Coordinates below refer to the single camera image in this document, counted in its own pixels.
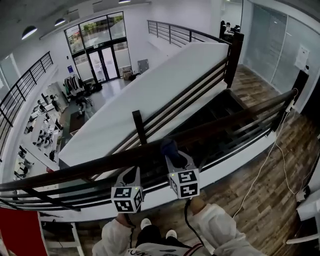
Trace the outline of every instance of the gray floor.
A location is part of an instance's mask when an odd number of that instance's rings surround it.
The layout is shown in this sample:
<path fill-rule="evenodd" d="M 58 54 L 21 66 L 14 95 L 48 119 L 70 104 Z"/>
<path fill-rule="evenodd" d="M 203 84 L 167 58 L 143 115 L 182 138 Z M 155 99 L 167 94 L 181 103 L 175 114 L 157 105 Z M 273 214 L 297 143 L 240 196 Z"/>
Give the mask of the gray floor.
<path fill-rule="evenodd" d="M 93 101 L 92 112 L 95 114 L 99 109 L 103 107 L 110 99 L 119 94 L 122 89 L 124 89 L 131 81 L 124 80 L 122 78 L 105 82 L 102 84 L 102 90 L 95 92 L 90 95 L 90 98 Z M 69 106 L 65 109 L 64 113 L 61 116 L 61 125 L 63 125 L 63 133 L 61 140 L 60 150 L 68 143 L 72 138 L 69 133 L 70 128 L 70 116 L 72 113 L 77 112 L 79 106 L 76 105 L 75 101 L 71 101 Z M 64 163 L 59 163 L 60 168 L 65 168 Z"/>

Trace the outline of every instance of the clothing rack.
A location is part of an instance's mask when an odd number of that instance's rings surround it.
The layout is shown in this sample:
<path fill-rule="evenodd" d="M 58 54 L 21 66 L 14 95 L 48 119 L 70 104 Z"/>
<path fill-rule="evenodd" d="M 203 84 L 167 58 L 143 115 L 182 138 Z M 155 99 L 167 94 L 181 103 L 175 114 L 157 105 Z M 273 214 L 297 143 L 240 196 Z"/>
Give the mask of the clothing rack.
<path fill-rule="evenodd" d="M 77 93 L 85 90 L 83 81 L 76 74 L 65 78 L 63 86 L 67 96 L 75 97 Z"/>

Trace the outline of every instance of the sneaker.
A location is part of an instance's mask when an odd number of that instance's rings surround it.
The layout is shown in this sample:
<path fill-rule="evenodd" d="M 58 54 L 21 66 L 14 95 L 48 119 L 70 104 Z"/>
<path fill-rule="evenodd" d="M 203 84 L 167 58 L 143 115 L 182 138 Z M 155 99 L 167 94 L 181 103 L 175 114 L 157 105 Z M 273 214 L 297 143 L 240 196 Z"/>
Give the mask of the sneaker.
<path fill-rule="evenodd" d="M 168 237 L 174 237 L 175 239 L 177 239 L 178 237 L 177 232 L 174 231 L 173 229 L 169 230 L 165 235 L 165 239 L 167 239 Z"/>
<path fill-rule="evenodd" d="M 146 226 L 150 226 L 150 225 L 151 225 L 150 219 L 144 218 L 140 224 L 141 230 L 143 230 Z"/>

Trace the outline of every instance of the black cable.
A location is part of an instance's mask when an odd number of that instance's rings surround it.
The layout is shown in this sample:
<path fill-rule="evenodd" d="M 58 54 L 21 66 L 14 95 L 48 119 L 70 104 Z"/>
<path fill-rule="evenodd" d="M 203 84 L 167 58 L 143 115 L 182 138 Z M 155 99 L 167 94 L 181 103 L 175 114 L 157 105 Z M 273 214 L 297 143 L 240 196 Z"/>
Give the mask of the black cable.
<path fill-rule="evenodd" d="M 193 233 L 195 233 L 195 235 L 200 240 L 201 244 L 205 247 L 205 244 L 202 241 L 202 239 L 200 238 L 200 236 L 198 235 L 197 231 L 189 224 L 187 211 L 188 211 L 188 207 L 189 207 L 190 204 L 191 204 L 191 199 L 188 199 L 188 201 L 186 201 L 185 206 L 184 206 L 184 220 L 185 220 L 185 223 L 193 231 Z"/>
<path fill-rule="evenodd" d="M 132 238 L 133 238 L 133 236 L 134 236 L 134 230 L 135 230 L 135 228 L 136 228 L 136 225 L 134 225 L 134 224 L 132 223 L 132 221 L 131 221 L 131 219 L 129 218 L 129 215 L 128 215 L 127 213 L 124 214 L 124 217 L 125 217 L 125 219 L 126 219 L 126 222 L 127 222 L 130 226 L 132 226 L 132 228 L 131 228 L 131 235 L 130 235 L 130 248 L 132 248 Z"/>

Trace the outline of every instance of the wooden floor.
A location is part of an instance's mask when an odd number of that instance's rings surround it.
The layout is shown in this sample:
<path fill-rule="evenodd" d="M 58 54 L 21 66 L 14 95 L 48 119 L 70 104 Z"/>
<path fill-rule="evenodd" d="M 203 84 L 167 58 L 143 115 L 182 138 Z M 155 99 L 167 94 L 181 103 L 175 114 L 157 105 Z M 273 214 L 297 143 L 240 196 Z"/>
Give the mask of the wooden floor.
<path fill-rule="evenodd" d="M 242 66 L 237 69 L 231 89 L 248 107 L 278 95 L 271 86 Z M 292 112 L 278 139 L 278 145 L 285 155 L 288 183 L 294 192 L 302 186 L 302 180 L 312 169 L 320 151 L 315 130 L 307 118 Z M 201 192 L 202 198 L 208 203 L 218 204 L 233 216 L 256 178 L 268 151 L 269 149 L 229 176 L 206 187 Z M 175 229 L 182 242 L 195 242 L 195 235 L 185 224 L 184 205 L 184 201 L 177 200 L 136 214 L 132 222 L 140 226 L 140 221 L 148 217 L 153 224 L 159 226 L 163 235 L 169 229 Z M 238 229 L 247 235 L 248 241 L 264 254 L 300 255 L 303 250 L 301 245 L 285 244 L 286 240 L 295 236 L 302 225 L 296 206 L 295 196 L 287 188 L 281 151 L 275 147 L 235 221 Z M 191 215 L 189 221 L 194 225 Z M 85 255 L 92 255 L 92 246 L 101 239 L 101 229 L 107 222 L 77 224 Z M 139 230 L 140 228 L 137 228 L 134 231 L 134 238 Z M 63 253 L 60 250 L 59 255 L 77 254 L 71 251 Z"/>

